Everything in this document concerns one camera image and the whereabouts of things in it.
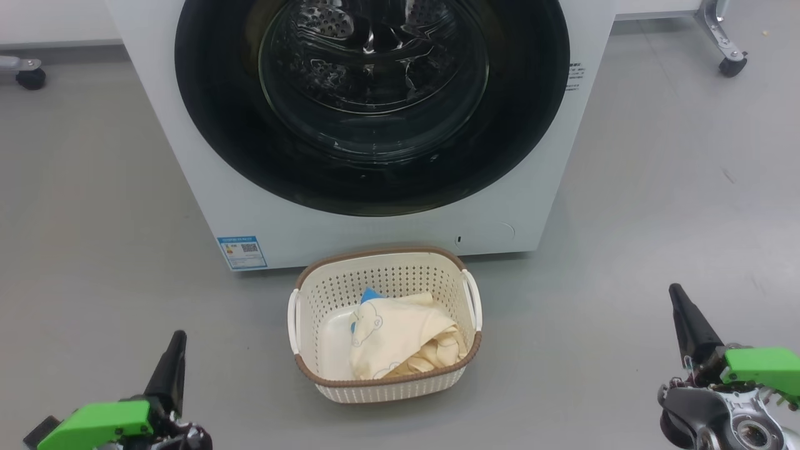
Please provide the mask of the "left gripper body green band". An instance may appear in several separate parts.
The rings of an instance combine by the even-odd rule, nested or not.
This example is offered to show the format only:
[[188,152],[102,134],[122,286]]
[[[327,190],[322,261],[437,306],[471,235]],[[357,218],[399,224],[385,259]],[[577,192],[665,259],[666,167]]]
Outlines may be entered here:
[[92,402],[75,410],[37,450],[212,450],[196,422],[180,422],[158,401]]

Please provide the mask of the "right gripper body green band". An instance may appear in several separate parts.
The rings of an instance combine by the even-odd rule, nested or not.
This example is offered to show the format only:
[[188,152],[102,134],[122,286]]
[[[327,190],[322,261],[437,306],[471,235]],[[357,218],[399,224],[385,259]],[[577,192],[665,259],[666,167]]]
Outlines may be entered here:
[[783,401],[800,401],[800,356],[785,347],[718,347],[692,369],[695,387],[768,388]]

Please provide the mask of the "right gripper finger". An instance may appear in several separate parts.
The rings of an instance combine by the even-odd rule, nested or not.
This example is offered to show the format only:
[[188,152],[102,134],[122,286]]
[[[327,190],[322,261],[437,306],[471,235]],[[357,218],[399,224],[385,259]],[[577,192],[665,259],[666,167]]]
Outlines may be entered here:
[[669,298],[683,368],[723,368],[726,346],[683,286],[669,285]]

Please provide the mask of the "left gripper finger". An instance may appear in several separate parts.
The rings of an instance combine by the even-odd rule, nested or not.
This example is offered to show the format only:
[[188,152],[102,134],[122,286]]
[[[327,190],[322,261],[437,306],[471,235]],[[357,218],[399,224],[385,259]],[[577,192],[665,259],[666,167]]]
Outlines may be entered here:
[[188,334],[177,330],[160,357],[144,396],[157,399],[165,413],[183,417],[186,345]]

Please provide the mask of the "black round glass washer door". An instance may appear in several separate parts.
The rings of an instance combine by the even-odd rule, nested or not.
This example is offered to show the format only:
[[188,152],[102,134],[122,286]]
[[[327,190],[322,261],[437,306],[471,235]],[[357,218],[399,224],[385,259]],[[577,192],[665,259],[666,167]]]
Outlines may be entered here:
[[489,187],[551,127],[571,40],[560,0],[186,0],[182,100],[260,188],[405,216]]

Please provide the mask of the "white front-load washing machine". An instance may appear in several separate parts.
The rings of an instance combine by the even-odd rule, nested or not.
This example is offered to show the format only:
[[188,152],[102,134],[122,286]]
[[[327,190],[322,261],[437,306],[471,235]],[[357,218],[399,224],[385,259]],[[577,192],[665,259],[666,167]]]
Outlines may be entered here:
[[335,254],[405,245],[454,254],[535,250],[588,104],[618,0],[560,1],[569,32],[566,89],[554,122],[531,153],[489,187],[455,203],[405,216],[362,217],[318,211],[275,196],[235,171],[206,142],[176,79],[176,29],[186,0],[105,0],[217,246],[218,237],[256,236],[268,269],[306,267]]

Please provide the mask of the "blue energy label sticker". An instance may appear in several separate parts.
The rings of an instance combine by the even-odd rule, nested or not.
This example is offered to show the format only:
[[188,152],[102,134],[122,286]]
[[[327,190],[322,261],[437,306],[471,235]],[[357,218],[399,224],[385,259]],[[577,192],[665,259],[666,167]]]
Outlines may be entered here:
[[217,237],[216,240],[229,268],[234,273],[268,268],[268,262],[256,236]]

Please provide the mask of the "cream perforated laundry basket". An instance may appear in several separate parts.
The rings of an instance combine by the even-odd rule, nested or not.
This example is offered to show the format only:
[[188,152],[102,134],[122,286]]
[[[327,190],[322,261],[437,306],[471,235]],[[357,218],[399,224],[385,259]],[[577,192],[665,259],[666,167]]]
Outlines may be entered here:
[[[423,373],[360,381],[351,366],[363,297],[428,293],[454,321],[466,346],[460,361]],[[340,254],[311,263],[289,297],[287,330],[298,369],[330,401],[403,401],[453,387],[482,344],[482,299],[474,276],[455,254],[438,247],[394,247]]]

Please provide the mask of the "metal partition leg with caster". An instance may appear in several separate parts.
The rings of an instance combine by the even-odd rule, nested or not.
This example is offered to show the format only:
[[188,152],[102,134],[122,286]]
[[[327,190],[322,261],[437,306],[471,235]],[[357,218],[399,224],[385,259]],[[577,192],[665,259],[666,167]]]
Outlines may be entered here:
[[726,79],[732,79],[748,65],[748,54],[741,51],[722,28],[718,18],[718,3],[719,0],[702,0],[694,17],[723,56],[718,65],[719,73]]

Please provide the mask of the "black caster wheel left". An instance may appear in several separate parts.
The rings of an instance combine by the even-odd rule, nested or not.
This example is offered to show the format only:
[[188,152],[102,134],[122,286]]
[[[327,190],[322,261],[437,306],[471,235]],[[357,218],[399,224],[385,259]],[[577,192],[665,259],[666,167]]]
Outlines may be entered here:
[[17,84],[29,91],[37,91],[46,85],[46,72],[39,59],[0,55],[0,73],[14,73]]

